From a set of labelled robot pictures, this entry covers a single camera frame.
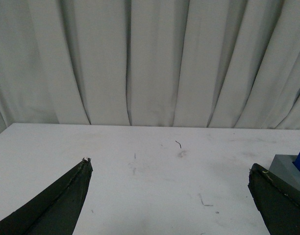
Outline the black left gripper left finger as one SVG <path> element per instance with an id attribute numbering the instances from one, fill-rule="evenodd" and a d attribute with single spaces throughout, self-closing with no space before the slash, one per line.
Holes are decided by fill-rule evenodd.
<path id="1" fill-rule="evenodd" d="M 62 175 L 0 221 L 0 235 L 71 235 L 84 205 L 93 168 L 90 158 Z"/>

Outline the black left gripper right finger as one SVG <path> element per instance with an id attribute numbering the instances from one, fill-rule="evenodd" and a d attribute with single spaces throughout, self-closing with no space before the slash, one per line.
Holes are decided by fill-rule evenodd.
<path id="1" fill-rule="evenodd" d="M 254 163 L 248 188 L 271 235 L 300 235 L 300 191 Z"/>

